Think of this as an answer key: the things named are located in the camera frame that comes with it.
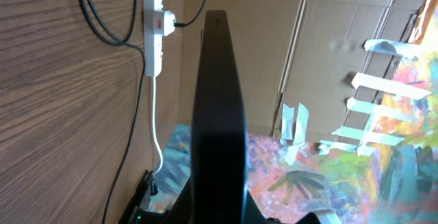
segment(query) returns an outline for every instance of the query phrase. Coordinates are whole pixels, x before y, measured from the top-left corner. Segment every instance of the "cardboard box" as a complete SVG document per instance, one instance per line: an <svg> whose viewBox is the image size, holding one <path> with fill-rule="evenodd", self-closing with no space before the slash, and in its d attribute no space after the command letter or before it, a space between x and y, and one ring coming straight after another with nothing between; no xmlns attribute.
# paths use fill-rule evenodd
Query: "cardboard box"
<svg viewBox="0 0 438 224"><path fill-rule="evenodd" d="M341 125L362 128L367 117L347 112L345 99L373 101L376 91L355 91L346 77L352 71L384 77L392 57L367 53L362 44L400 40L423 2L208 0L205 10L227 11L249 132L271 134L281 126L281 104L302 103L310 112L309 138L317 140ZM185 21L201 3L185 0ZM183 31L180 123L191 123L203 20Z"/></svg>

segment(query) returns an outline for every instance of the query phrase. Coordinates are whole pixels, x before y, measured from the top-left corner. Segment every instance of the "black cable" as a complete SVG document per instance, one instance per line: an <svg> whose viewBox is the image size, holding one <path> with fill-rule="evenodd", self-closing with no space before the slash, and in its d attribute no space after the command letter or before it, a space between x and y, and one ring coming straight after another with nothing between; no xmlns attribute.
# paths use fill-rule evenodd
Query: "black cable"
<svg viewBox="0 0 438 224"><path fill-rule="evenodd" d="M203 1L203 4L201 5L201 8L199 8L199 11L198 11L198 13L196 14L196 16L189 22L189 23L174 23L173 25L175 26L175 27L186 27L186 26L189 26L189 25L191 25L197 18L198 18L198 16L199 16L199 14L203 11L203 9L204 9L204 5L205 5L205 2L206 2L207 0L204 0Z"/></svg>
<svg viewBox="0 0 438 224"><path fill-rule="evenodd" d="M141 92L142 92L142 87L143 87L143 76L144 76L144 71L145 71L145 65L144 65L144 52L141 48L132 45L130 43L128 43L127 41L129 40L129 38L132 35L132 31L134 28L134 25L136 23L136 14L137 14L137 0L134 0L134 8L133 8L133 14L132 14L132 18L131 18L131 25L129 27L129 31L128 34L125 36L125 38L123 40L120 40L118 37L116 37L113 33L111 33L111 31L107 28L106 24L102 21L101 17L99 16L99 14L96 11L96 8L92 2L92 0L86 0L88 2L88 5L90 6L90 9L94 15L94 17L96 18L97 22L99 23L99 25L101 25L101 27L103 28L103 30L116 42L112 42L108 39L106 39L96 28L96 26L94 25L94 23L92 22L92 19L90 17L90 15L88 14L88 10L87 7L85 5L85 0L79 0L79 4L81 6L82 9L82 13L85 17L85 19L87 20L88 25L90 26L91 30L96 34L96 36L102 40L102 42L111 45L111 46L126 46L126 47L130 47L132 49L136 49L140 52L140 54L142 55L142 77L140 78L140 87L138 88L138 93L137 93L137 99L136 99L136 109L134 111L134 118L132 121L132 125L131 125L131 131L129 132L129 140L128 140L128 144L126 146L125 149L125 153L123 154L123 158L122 158L122 162L120 163L120 166L118 167L116 176L114 177L114 181L112 183L111 186L111 190L109 192L106 204L105 204L105 210L103 212L103 218L102 218L102 224L105 224L106 222L106 216L107 216L107 211L108 211L108 205L110 204L110 200L111 200L111 196L112 196L112 192L114 191L114 187L116 186L117 183L117 179L118 176L120 175L120 172L122 171L122 167L123 164L125 163L125 160L127 158L127 155L129 153L129 148L131 146L131 142L133 139L133 131L134 131L134 127L136 126L137 123L137 116L138 116L138 107L140 104L140 99L141 99Z"/></svg>

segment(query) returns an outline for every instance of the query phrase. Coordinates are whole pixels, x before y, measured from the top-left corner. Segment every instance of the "white power strip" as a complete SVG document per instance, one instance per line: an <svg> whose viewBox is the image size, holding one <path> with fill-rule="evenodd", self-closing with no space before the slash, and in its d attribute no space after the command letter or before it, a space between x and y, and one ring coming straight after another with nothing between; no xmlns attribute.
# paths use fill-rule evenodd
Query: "white power strip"
<svg viewBox="0 0 438 224"><path fill-rule="evenodd" d="M163 11L163 0L143 0L144 74L157 77L162 71L163 36L175 30L175 15Z"/></svg>

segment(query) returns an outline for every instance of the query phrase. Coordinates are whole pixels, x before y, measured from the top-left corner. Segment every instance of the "wooden wall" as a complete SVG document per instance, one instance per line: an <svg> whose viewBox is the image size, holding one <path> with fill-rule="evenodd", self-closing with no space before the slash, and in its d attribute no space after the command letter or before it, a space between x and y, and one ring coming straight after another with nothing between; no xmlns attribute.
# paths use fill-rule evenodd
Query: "wooden wall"
<svg viewBox="0 0 438 224"><path fill-rule="evenodd" d="M119 37L133 0L93 0ZM183 18L183 0L164 0ZM181 37L164 40L157 133L177 122ZM143 48L142 0L131 43ZM98 223L127 145L140 54L103 44L77 0L0 0L0 223ZM135 139L109 207L115 223L146 169L157 164L145 79Z"/></svg>

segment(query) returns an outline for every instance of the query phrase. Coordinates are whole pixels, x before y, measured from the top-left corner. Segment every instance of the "white paper strip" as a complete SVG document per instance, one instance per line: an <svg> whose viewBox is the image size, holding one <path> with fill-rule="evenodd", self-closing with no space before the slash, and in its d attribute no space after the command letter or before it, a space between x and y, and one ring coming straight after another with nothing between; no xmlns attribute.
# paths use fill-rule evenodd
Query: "white paper strip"
<svg viewBox="0 0 438 224"><path fill-rule="evenodd" d="M395 110L393 108L384 105L369 103L367 101L359 101L352 97L347 100L347 108L349 110L362 112L365 114L375 113L378 114L379 116L385 116L391 119L398 119L399 121L417 120L417 118L415 118L413 115L405 114L401 111Z"/></svg>
<svg viewBox="0 0 438 224"><path fill-rule="evenodd" d="M397 145L399 142L402 142L404 138L387 135L387 134L380 134L376 132L364 132L360 129L355 129L351 127L340 127L336 131L332 132L332 135L338 135L343 136L346 138L352 138L361 140L362 138L367 142L377 142L383 145Z"/></svg>
<svg viewBox="0 0 438 224"><path fill-rule="evenodd" d="M370 134L370 132L374 130L378 118L379 115L373 112L370 114L370 117L368 117L368 121L365 124L365 128L363 128L364 134ZM364 155L367 142L368 142L368 135L362 136L361 140L359 141L359 146L357 147L357 155Z"/></svg>
<svg viewBox="0 0 438 224"><path fill-rule="evenodd" d="M294 139L294 113L295 108L283 104L283 116L281 117L281 139Z"/></svg>
<svg viewBox="0 0 438 224"><path fill-rule="evenodd" d="M390 55L411 58L413 60L418 60L418 56L420 56L422 52L419 45L386 39L366 40L363 47L366 51L386 53Z"/></svg>
<svg viewBox="0 0 438 224"><path fill-rule="evenodd" d="M300 148L306 142L307 122L309 120L309 111L306 107L300 103L298 106L298 114L296 116L296 131L294 135L294 143L287 148L285 161L289 165L295 163L296 155Z"/></svg>
<svg viewBox="0 0 438 224"><path fill-rule="evenodd" d="M321 144L318 147L320 149L320 155L328 155L330 149L340 149L351 153L355 153L358 149L358 146L356 145L350 145L343 142L331 142L325 140L321 140L320 142ZM364 147L362 155L370 156L373 152L373 147Z"/></svg>
<svg viewBox="0 0 438 224"><path fill-rule="evenodd" d="M412 99L421 99L431 92L429 90L423 90L414 86L395 82L380 77L374 77L363 73L356 73L355 77L351 81L351 84L358 88L360 86L380 90L395 95L401 95L403 97L409 97Z"/></svg>

